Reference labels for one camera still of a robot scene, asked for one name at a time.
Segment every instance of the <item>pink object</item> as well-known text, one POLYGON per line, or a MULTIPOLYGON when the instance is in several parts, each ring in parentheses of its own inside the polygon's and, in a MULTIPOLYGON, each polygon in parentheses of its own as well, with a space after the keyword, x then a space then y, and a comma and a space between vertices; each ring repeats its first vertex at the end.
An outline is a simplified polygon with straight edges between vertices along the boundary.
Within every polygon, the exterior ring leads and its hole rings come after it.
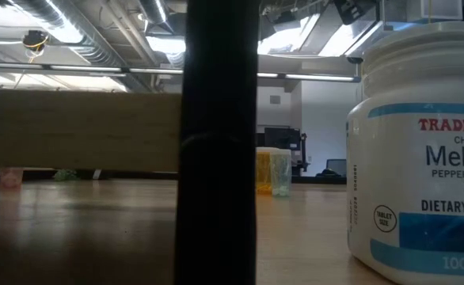
POLYGON ((0 190, 21 190, 23 169, 15 167, 0 168, 0 190))

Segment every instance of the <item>wooden table surface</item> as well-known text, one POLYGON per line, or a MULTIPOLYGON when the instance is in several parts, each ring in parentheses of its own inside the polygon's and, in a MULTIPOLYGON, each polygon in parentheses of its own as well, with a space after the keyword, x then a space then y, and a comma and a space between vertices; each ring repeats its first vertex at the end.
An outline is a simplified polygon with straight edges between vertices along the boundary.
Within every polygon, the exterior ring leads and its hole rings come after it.
MULTIPOLYGON (((257 197, 257 284, 391 284, 351 257, 343 186, 257 197)), ((0 284, 171 284, 176 183, 36 182, 0 192, 0 284)))

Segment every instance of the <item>white plastic bottle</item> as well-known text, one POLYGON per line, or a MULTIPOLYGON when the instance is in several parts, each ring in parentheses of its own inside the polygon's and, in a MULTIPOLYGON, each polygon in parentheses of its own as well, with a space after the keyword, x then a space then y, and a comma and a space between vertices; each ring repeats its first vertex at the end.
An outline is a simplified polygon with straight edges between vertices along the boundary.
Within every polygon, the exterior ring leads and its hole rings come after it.
POLYGON ((400 284, 464 284, 464 22, 364 57, 348 116, 348 247, 400 284))

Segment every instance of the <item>black pole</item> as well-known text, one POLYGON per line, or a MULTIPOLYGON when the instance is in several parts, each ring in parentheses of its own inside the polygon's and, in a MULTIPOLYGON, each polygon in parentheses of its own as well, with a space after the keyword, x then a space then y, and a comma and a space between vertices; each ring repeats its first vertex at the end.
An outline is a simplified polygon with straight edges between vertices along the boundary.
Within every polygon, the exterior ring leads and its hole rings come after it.
POLYGON ((175 284, 255 284, 258 0, 189 0, 175 284))

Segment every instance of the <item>green object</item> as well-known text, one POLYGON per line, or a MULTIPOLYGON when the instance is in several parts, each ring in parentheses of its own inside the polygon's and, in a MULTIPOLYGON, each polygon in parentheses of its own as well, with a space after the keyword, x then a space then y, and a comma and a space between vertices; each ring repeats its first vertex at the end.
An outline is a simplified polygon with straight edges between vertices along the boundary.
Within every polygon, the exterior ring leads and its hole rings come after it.
POLYGON ((77 171, 72 169, 60 169, 53 176, 55 181, 76 181, 79 180, 77 177, 77 171))

